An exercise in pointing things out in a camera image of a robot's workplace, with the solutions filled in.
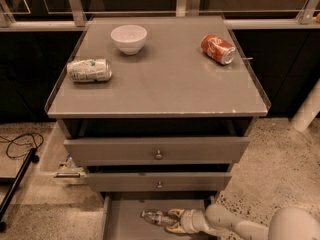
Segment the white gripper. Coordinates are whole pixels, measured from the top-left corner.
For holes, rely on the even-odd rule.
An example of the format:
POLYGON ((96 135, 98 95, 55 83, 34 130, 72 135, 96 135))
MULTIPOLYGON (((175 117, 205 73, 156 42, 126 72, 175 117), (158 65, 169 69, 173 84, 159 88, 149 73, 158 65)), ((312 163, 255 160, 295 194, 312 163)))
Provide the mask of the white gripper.
POLYGON ((167 226, 166 230, 173 234, 193 234, 204 232, 207 229, 207 223, 204 212, 202 210, 184 210, 184 209, 170 209, 168 211, 170 216, 180 218, 180 224, 167 226))

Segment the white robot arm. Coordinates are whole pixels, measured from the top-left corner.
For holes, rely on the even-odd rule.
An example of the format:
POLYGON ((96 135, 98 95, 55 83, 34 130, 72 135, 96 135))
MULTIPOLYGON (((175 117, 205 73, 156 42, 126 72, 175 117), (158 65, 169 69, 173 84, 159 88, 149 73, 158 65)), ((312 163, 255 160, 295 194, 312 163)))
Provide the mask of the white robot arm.
POLYGON ((218 204, 202 210, 177 210, 180 219, 169 232, 193 234, 204 232, 223 237, 233 232, 243 240, 320 240, 320 223, 301 208, 279 209, 269 226, 240 218, 218 204))

